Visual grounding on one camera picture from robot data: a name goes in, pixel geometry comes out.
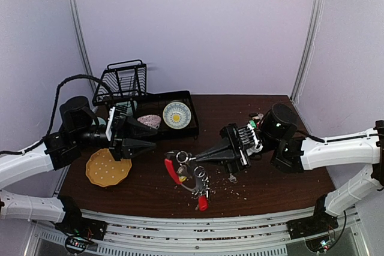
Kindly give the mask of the red handled keyring with keys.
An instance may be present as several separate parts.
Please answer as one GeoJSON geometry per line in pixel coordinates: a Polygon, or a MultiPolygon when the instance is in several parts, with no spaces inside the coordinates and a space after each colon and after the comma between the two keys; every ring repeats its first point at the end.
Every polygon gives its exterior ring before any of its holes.
{"type": "Polygon", "coordinates": [[[209,206],[209,176],[205,168],[198,165],[196,157],[183,150],[169,151],[165,153],[164,165],[173,181],[197,200],[196,210],[206,211],[209,206]]]}

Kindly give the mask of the green tagged key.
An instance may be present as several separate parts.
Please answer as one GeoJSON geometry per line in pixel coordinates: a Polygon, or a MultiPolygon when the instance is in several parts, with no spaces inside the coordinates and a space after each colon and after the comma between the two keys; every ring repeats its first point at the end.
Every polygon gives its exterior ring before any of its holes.
{"type": "Polygon", "coordinates": [[[257,128],[257,124],[256,124],[255,121],[253,121],[253,120],[250,120],[250,121],[249,121],[249,125],[250,125],[253,129],[257,128]]]}

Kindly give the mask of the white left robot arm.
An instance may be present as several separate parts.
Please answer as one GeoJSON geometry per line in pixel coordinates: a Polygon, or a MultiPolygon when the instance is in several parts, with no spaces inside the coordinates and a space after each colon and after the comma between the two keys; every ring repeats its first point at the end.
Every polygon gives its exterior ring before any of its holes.
{"type": "Polygon", "coordinates": [[[82,155],[82,148],[106,148],[113,160],[131,159],[156,147],[146,141],[157,129],[113,106],[107,124],[100,124],[85,96],[72,97],[59,108],[62,125],[40,141],[17,152],[1,152],[1,219],[49,221],[57,229],[81,234],[86,221],[76,202],[67,196],[51,198],[13,194],[5,187],[36,174],[64,168],[82,155]]]}

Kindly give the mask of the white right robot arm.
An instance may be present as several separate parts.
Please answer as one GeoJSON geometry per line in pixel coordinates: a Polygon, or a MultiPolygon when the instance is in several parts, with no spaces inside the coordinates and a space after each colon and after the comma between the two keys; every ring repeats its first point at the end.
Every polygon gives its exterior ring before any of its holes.
{"type": "Polygon", "coordinates": [[[272,152],[271,164],[284,173],[302,173],[332,165],[363,164],[363,169],[340,188],[321,196],[308,219],[311,232],[319,233],[331,218],[371,192],[383,190],[383,121],[362,132],[316,137],[298,129],[297,115],[276,103],[266,114],[250,115],[243,127],[230,124],[216,146],[194,156],[195,162],[223,165],[229,173],[250,166],[253,156],[272,152]]]}

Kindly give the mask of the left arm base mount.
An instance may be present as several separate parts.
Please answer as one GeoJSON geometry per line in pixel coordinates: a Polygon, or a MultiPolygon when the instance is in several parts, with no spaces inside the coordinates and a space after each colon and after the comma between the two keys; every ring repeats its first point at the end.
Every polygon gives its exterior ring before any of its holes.
{"type": "Polygon", "coordinates": [[[94,245],[95,240],[103,240],[107,223],[105,221],[85,218],[76,202],[69,196],[59,195],[58,199],[65,212],[61,222],[54,223],[57,230],[65,236],[64,248],[73,255],[86,251],[94,245]]]}

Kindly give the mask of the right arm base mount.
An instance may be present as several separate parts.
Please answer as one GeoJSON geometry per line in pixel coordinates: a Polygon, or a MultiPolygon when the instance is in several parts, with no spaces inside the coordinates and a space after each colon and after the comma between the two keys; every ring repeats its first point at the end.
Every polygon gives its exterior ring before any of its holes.
{"type": "Polygon", "coordinates": [[[305,245],[309,251],[316,254],[325,254],[341,240],[346,230],[347,211],[344,210],[341,216],[343,224],[341,231],[337,233],[339,216],[326,213],[325,208],[317,204],[311,216],[287,222],[290,239],[306,238],[305,245]]]}

